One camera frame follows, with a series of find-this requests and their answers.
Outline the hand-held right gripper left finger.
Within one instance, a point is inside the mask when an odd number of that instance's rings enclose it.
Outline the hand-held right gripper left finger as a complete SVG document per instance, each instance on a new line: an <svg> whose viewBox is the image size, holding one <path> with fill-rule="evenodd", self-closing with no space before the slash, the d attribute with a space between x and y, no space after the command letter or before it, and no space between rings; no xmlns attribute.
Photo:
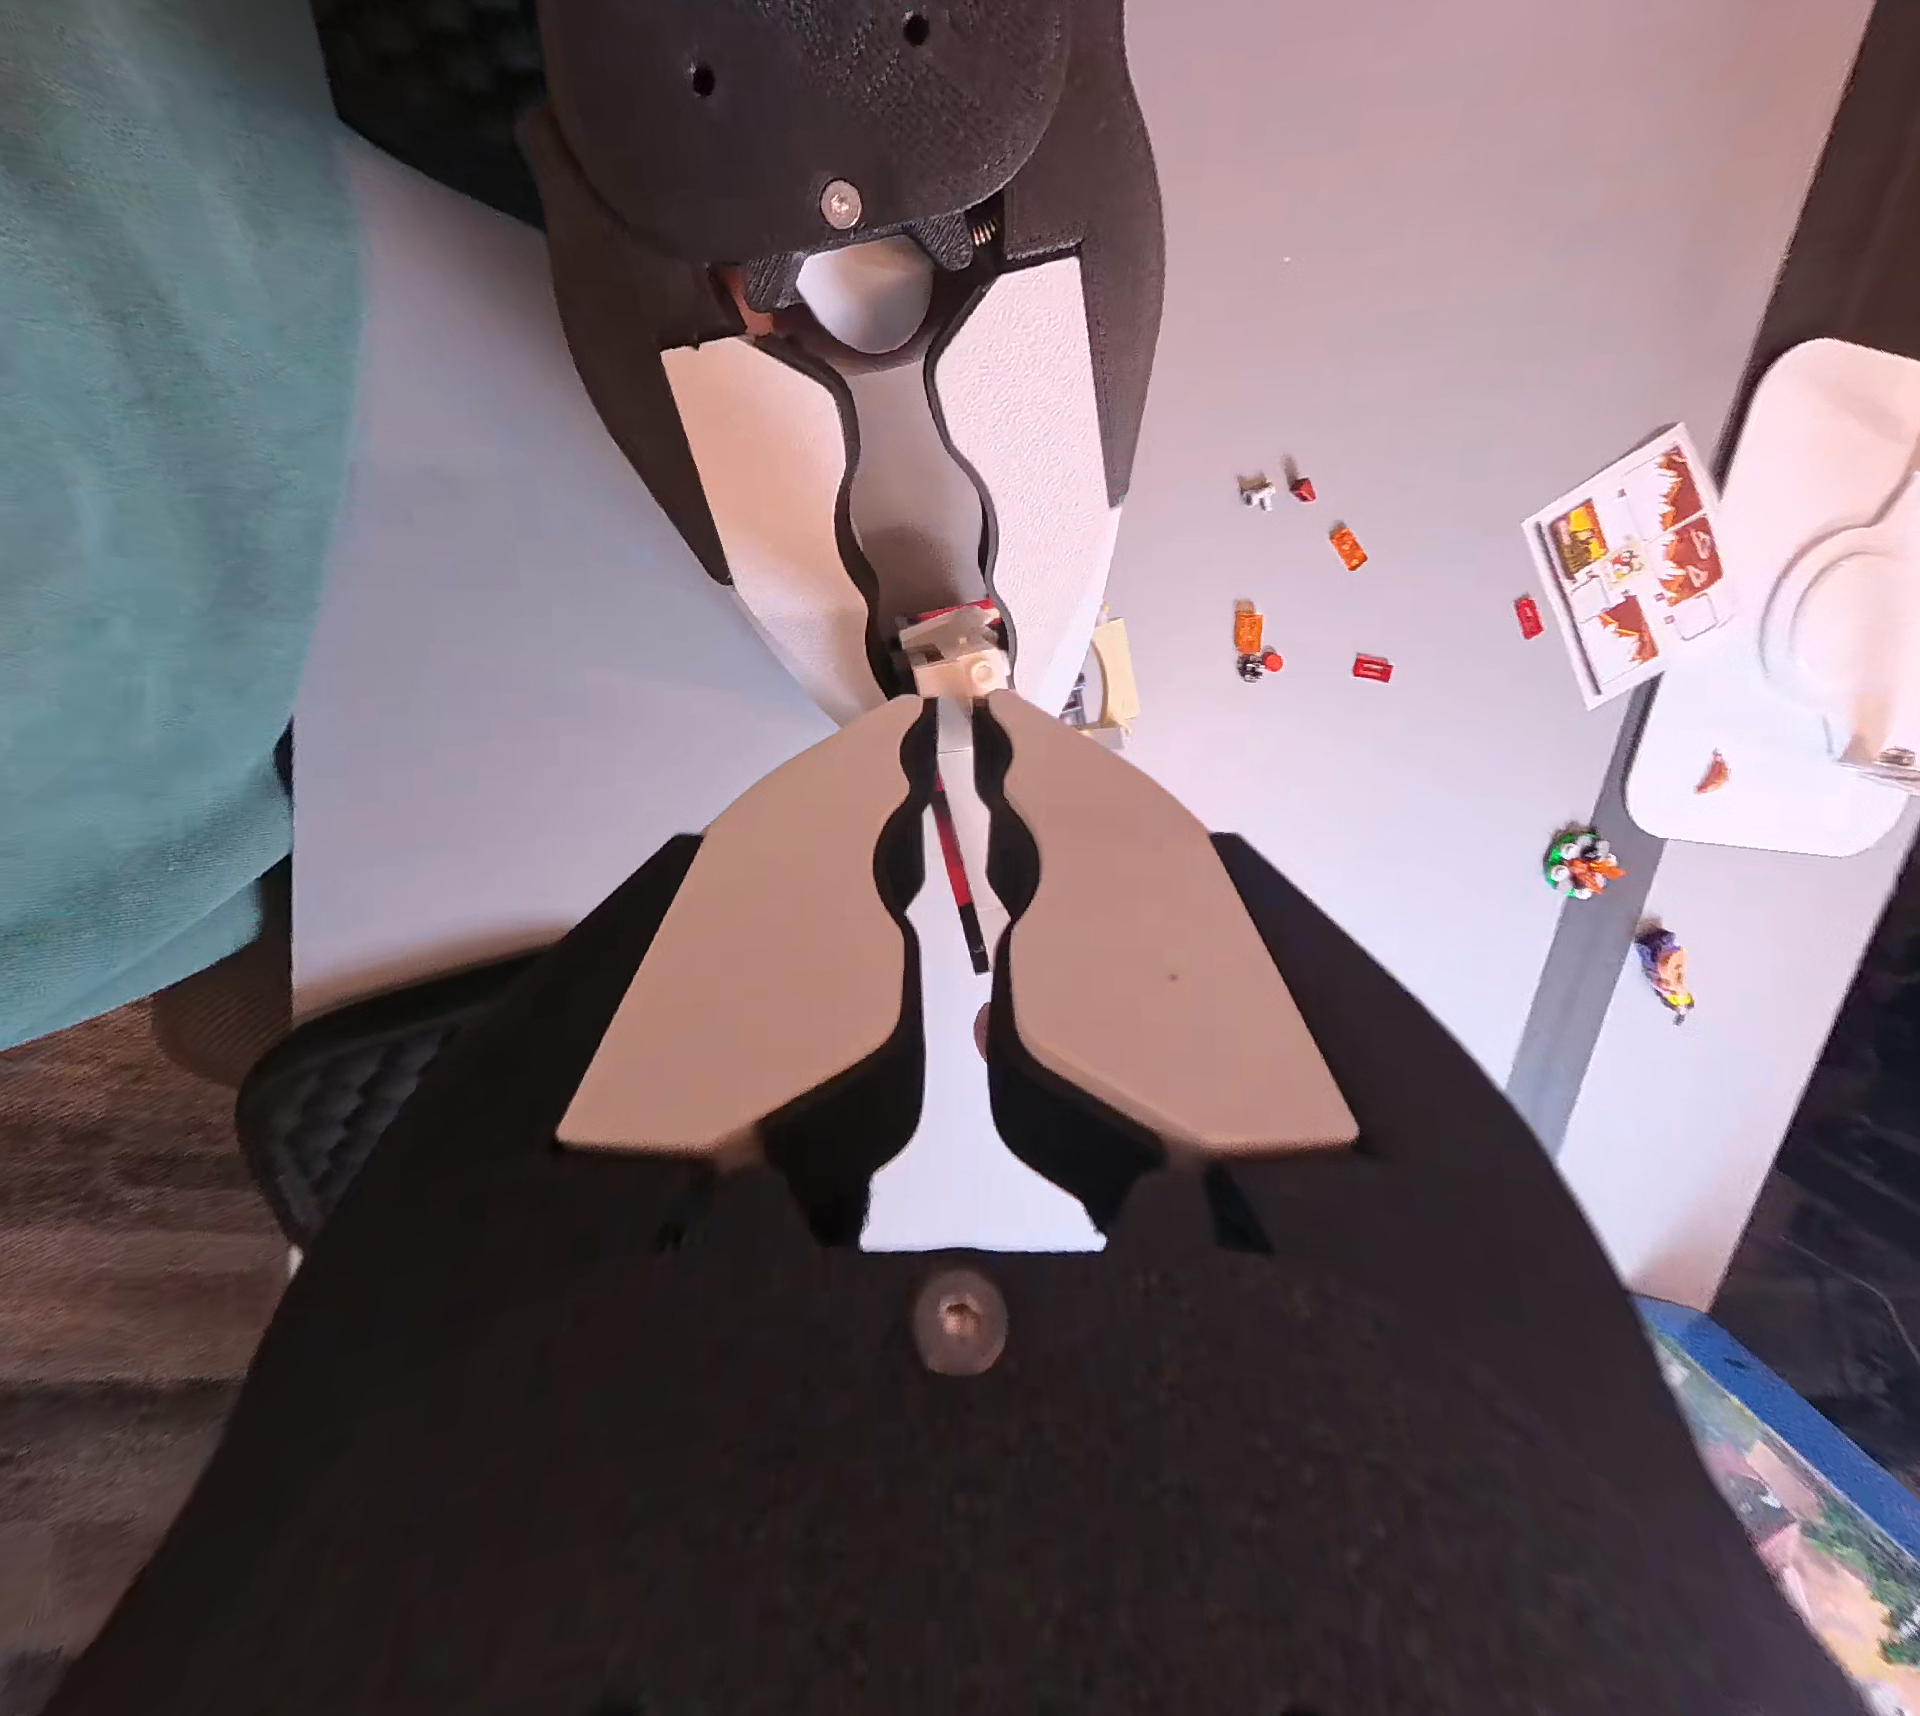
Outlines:
<svg viewBox="0 0 1920 1716"><path fill-rule="evenodd" d="M717 1155L917 1020L922 701L801 749L701 832L557 1143Z"/></svg>

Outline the purple toy minifigure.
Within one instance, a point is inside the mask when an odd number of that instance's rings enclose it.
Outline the purple toy minifigure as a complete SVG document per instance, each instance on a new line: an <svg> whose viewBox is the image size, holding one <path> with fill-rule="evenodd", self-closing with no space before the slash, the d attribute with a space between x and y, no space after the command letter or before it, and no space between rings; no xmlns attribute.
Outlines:
<svg viewBox="0 0 1920 1716"><path fill-rule="evenodd" d="M1661 921L1646 919L1637 925L1634 948L1646 986L1675 1026L1683 1026L1694 1010L1687 949Z"/></svg>

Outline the sticker sheet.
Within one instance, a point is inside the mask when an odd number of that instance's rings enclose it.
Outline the sticker sheet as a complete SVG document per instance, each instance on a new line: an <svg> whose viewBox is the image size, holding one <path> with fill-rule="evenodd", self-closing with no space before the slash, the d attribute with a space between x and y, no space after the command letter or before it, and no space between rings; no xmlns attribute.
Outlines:
<svg viewBox="0 0 1920 1716"><path fill-rule="evenodd" d="M1740 618L1716 479L1683 423L1551 497L1519 536L1590 712L1703 656Z"/></svg>

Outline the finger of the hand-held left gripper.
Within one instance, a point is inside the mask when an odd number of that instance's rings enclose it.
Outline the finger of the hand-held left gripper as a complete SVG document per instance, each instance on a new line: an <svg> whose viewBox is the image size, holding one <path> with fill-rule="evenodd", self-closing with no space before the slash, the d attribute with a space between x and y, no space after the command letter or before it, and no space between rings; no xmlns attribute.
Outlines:
<svg viewBox="0 0 1920 1716"><path fill-rule="evenodd" d="M1122 514L1106 477L1079 258L977 289L932 344L926 383L941 442L977 492L982 577L1011 685L1034 706L1066 706Z"/></svg>
<svg viewBox="0 0 1920 1716"><path fill-rule="evenodd" d="M740 610L824 714L867 714L884 683L841 393L747 337L672 350L663 374Z"/></svg>

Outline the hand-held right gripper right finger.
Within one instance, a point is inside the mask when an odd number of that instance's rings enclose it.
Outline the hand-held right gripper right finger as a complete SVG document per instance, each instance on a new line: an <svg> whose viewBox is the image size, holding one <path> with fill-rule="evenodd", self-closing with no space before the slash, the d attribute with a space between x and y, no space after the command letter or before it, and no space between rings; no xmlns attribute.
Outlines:
<svg viewBox="0 0 1920 1716"><path fill-rule="evenodd" d="M1014 691L973 707L1019 1049L1171 1146L1345 1150L1355 1116L1203 822Z"/></svg>

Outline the red tan brick toy truck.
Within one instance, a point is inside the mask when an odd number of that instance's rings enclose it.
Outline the red tan brick toy truck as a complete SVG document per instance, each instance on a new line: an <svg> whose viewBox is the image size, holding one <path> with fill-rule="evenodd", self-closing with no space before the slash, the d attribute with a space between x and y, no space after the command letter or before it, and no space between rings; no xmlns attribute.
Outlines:
<svg viewBox="0 0 1920 1716"><path fill-rule="evenodd" d="M894 668L936 707L929 827L971 972L985 980L1007 914L988 880L992 813L976 787L971 712L1011 689L1011 637L999 605L976 599L902 619ZM1127 754L1140 719L1140 683L1124 618L1097 608L1087 648L1057 719L1091 743Z"/></svg>

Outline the grey desk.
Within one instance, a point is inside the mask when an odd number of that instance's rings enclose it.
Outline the grey desk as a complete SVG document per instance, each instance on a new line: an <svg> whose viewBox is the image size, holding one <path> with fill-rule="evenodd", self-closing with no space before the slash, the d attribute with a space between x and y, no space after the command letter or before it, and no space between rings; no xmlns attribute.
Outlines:
<svg viewBox="0 0 1920 1716"><path fill-rule="evenodd" d="M1586 712L1557 633L1519 636L1521 523L1668 422L1723 425L1869 3L1124 0L1168 247L1109 581L1130 754L1545 1135L1569 1109L1613 1263L1698 1310L1906 834L1636 854L1610 769L1634 703ZM293 743L302 1015L561 933L828 729L598 427L540 240L343 154L366 320ZM1237 500L1260 473L1269 511ZM1235 674L1235 599L1281 672ZM1623 867L1595 900L1544 881L1567 826ZM1643 921L1687 949L1683 1024Z"/></svg>

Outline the white plastic board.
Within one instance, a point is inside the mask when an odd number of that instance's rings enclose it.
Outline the white plastic board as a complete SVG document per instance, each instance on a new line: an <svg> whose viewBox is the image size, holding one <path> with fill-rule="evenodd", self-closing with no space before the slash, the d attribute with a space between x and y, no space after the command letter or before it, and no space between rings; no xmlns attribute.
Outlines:
<svg viewBox="0 0 1920 1716"><path fill-rule="evenodd" d="M1849 858L1912 793L1842 771L1851 728L1917 743L1917 361L1831 335L1749 396L1720 492L1740 618L1653 689L1623 781L1660 839ZM1694 785L1711 749L1731 779Z"/></svg>

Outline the blue toy set box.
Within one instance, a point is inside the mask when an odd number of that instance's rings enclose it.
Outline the blue toy set box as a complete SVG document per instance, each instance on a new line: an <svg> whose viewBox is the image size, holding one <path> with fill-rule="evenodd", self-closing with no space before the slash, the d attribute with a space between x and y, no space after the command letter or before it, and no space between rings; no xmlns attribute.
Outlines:
<svg viewBox="0 0 1920 1716"><path fill-rule="evenodd" d="M1695 1452L1758 1558L1869 1712L1917 1710L1917 1504L1707 1314L1636 1311Z"/></svg>

